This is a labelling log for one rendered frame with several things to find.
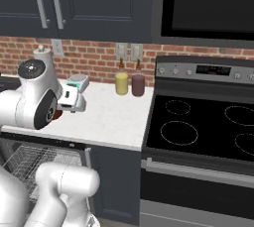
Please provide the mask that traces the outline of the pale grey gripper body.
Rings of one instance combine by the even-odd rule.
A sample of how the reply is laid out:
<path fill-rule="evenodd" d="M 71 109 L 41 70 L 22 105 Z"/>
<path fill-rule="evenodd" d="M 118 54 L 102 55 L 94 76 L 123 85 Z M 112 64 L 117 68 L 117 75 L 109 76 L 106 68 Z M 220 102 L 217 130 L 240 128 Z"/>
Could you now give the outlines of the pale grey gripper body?
<path fill-rule="evenodd" d="M 86 102 L 79 93 L 70 94 L 68 97 L 62 97 L 58 101 L 58 109 L 62 111 L 84 112 L 85 108 Z"/>

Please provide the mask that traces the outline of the dishwasher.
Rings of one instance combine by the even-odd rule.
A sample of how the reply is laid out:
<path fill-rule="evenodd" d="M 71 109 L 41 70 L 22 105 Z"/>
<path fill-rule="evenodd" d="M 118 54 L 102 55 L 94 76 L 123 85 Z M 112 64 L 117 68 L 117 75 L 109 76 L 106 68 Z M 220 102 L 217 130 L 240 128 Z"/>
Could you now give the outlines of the dishwasher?
<path fill-rule="evenodd" d="M 21 147 L 28 146 L 33 148 L 57 148 L 78 152 L 81 158 L 81 165 L 85 166 L 84 149 L 79 143 L 60 139 L 49 139 L 38 136 L 28 136 L 15 133 L 2 132 L 0 134 L 0 167 Z M 36 202 L 30 200 L 29 211 L 31 213 Z"/>

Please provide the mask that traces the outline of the dark wide cupboard door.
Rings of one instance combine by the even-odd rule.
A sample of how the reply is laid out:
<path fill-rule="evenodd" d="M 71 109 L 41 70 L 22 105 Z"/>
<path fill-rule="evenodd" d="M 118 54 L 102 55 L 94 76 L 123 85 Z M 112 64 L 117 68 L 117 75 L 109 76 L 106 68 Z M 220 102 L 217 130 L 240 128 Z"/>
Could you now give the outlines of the dark wide cupboard door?
<path fill-rule="evenodd" d="M 152 0 L 60 0 L 59 37 L 83 41 L 148 43 Z"/>

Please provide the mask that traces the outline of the dark narrow cupboard door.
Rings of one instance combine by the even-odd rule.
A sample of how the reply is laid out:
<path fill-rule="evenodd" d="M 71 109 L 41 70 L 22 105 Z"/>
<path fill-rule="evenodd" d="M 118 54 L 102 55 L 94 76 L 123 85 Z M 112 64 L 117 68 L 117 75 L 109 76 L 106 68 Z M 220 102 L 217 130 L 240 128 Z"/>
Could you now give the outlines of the dark narrow cupboard door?
<path fill-rule="evenodd" d="M 57 39 L 53 0 L 43 0 L 48 27 L 42 27 L 37 0 L 0 0 L 0 36 Z"/>

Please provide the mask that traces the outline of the black oven door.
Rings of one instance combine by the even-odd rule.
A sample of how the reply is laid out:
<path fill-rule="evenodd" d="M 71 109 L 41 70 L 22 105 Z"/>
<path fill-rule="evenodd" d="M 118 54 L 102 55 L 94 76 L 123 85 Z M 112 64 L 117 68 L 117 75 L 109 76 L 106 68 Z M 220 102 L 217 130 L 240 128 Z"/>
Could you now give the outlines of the black oven door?
<path fill-rule="evenodd" d="M 141 168 L 141 199 L 254 220 L 254 188 L 249 187 Z"/>

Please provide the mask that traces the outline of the grey kitchen scale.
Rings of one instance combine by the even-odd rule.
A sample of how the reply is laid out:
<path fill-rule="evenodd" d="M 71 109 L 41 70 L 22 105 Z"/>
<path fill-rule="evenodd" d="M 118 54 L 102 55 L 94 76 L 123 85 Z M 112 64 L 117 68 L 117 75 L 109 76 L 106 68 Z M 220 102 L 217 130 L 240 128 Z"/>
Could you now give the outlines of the grey kitchen scale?
<path fill-rule="evenodd" d="M 89 85 L 89 77 L 84 74 L 73 74 L 68 80 L 67 85 L 74 86 L 82 93 Z"/>

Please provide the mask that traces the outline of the yellow bottle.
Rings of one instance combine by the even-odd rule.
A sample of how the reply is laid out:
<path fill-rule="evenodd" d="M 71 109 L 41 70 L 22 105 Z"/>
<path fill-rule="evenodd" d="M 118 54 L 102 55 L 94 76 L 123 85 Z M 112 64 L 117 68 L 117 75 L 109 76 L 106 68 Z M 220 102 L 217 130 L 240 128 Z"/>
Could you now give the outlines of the yellow bottle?
<path fill-rule="evenodd" d="M 115 91 L 119 95 L 128 93 L 128 73 L 125 71 L 123 59 L 119 63 L 119 71 L 115 74 Z"/>

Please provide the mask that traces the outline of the dark red bottle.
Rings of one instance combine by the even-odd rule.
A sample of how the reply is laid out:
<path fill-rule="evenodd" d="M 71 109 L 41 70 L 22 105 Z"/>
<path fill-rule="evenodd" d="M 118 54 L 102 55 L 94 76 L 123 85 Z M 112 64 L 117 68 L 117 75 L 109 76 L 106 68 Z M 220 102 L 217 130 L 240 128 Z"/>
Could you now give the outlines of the dark red bottle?
<path fill-rule="evenodd" d="M 136 97 L 143 96 L 145 93 L 145 76 L 141 72 L 141 63 L 137 60 L 136 70 L 132 75 L 132 94 Z"/>

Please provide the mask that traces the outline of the dark base cupboard panel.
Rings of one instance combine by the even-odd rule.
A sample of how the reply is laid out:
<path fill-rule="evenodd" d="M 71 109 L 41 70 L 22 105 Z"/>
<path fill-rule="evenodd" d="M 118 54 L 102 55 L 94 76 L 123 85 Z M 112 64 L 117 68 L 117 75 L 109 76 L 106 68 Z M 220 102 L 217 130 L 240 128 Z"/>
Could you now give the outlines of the dark base cupboard panel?
<path fill-rule="evenodd" d="M 100 186 L 93 195 L 95 215 L 138 226 L 141 153 L 91 146 L 90 157 L 100 176 Z"/>

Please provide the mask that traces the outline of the black and steel stove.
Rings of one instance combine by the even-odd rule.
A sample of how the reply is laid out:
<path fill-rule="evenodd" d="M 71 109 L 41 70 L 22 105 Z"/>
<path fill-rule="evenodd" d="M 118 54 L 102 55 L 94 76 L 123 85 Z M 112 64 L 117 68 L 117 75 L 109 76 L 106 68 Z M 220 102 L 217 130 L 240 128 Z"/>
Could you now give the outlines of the black and steel stove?
<path fill-rule="evenodd" d="M 166 71 L 159 74 L 158 69 Z M 173 69 L 179 73 L 173 75 Z M 254 176 L 254 60 L 157 57 L 141 161 Z"/>

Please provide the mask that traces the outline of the steel stove drawer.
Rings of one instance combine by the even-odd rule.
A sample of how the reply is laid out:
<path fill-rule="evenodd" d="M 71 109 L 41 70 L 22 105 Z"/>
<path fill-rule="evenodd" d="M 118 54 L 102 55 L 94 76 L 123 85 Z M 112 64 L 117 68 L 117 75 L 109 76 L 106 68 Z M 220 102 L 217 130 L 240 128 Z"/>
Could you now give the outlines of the steel stove drawer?
<path fill-rule="evenodd" d="M 140 200 L 140 227 L 254 227 L 254 220 Z"/>

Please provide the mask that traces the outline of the black microwave oven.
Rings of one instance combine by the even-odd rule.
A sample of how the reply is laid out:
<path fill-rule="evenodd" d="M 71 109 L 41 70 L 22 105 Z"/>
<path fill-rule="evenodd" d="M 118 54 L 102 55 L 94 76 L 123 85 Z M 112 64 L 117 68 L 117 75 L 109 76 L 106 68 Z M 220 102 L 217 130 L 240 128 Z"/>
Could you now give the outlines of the black microwave oven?
<path fill-rule="evenodd" d="M 163 0 L 161 35 L 254 41 L 254 0 Z"/>

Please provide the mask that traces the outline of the grey wall outlet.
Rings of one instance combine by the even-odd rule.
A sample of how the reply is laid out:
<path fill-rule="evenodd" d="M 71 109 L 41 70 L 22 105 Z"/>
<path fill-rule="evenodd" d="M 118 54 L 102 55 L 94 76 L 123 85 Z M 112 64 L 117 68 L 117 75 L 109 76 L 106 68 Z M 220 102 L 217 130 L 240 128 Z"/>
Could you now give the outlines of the grey wall outlet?
<path fill-rule="evenodd" d="M 143 45 L 142 44 L 131 45 L 131 60 L 132 61 L 143 60 Z"/>
<path fill-rule="evenodd" d="M 57 57 L 64 56 L 64 49 L 63 49 L 63 44 L 61 40 L 52 39 L 52 47 L 53 47 L 53 52 L 55 56 Z"/>
<path fill-rule="evenodd" d="M 117 43 L 115 53 L 117 60 L 126 60 L 128 56 L 128 45 L 126 43 Z"/>

